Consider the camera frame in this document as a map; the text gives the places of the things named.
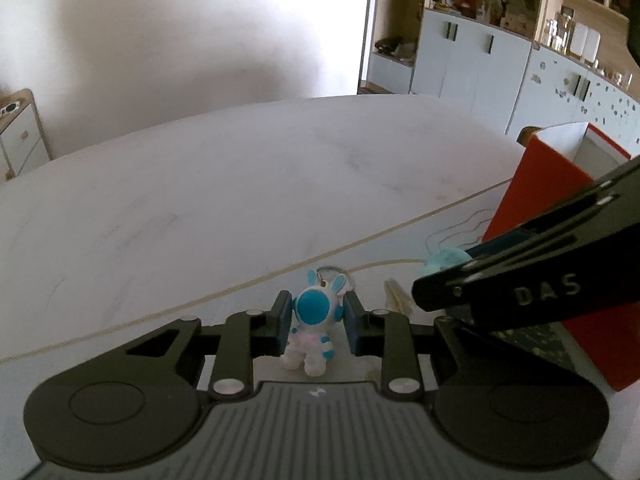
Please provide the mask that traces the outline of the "blue white astronaut keychain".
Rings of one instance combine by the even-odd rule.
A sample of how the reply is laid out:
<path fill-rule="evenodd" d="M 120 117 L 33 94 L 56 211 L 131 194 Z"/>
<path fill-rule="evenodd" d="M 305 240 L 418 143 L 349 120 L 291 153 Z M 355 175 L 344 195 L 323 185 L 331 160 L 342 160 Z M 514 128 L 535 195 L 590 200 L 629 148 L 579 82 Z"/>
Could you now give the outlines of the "blue white astronaut keychain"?
<path fill-rule="evenodd" d="M 350 281 L 340 269 L 326 278 L 319 270 L 307 272 L 308 286 L 293 300 L 294 321 L 279 361 L 285 370 L 304 368 L 308 377 L 320 377 L 334 355 L 329 329 L 344 318 L 343 298 Z"/>

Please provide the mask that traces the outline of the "red cardboard box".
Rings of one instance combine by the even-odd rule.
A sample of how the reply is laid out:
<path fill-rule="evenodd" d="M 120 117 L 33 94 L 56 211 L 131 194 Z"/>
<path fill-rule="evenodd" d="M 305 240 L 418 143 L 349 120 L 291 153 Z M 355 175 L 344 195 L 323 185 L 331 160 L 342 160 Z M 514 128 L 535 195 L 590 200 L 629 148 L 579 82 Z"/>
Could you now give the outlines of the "red cardboard box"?
<path fill-rule="evenodd" d="M 503 249 L 509 300 L 560 320 L 615 391 L 639 379 L 639 176 L 592 122 L 529 138 L 484 236 Z"/>

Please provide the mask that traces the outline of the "light blue plush toy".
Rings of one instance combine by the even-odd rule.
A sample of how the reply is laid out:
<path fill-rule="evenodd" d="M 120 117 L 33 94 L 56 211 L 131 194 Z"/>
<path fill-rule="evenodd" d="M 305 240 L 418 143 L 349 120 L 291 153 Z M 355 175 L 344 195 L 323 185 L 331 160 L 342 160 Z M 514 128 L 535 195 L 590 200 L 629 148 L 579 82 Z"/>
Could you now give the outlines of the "light blue plush toy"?
<path fill-rule="evenodd" d="M 472 260 L 472 257 L 460 248 L 442 248 L 425 258 L 423 275 L 432 275 L 455 266 L 461 266 Z"/>

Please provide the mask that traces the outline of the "white wooden sideboard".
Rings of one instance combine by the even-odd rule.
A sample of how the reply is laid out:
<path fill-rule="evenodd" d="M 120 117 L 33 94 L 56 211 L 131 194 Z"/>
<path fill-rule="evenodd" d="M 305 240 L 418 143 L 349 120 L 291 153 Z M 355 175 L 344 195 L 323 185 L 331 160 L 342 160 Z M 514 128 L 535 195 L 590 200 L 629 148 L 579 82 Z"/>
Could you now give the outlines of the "white wooden sideboard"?
<path fill-rule="evenodd" d="M 22 89 L 1 99 L 1 108 L 14 101 L 21 107 L 1 116 L 1 183 L 28 174 L 52 159 L 34 94 Z"/>

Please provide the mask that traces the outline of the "white sunglasses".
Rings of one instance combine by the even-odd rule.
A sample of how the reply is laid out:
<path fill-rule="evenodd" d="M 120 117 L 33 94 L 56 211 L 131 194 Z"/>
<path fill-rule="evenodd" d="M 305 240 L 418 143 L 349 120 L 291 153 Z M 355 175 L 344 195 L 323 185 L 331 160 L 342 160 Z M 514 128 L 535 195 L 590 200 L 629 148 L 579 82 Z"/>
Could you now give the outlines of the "white sunglasses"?
<path fill-rule="evenodd" d="M 11 102 L 9 104 L 6 104 L 4 107 L 2 107 L 2 109 L 0 110 L 0 115 L 1 116 L 11 115 L 14 112 L 16 112 L 20 107 L 21 107 L 20 101 Z"/>

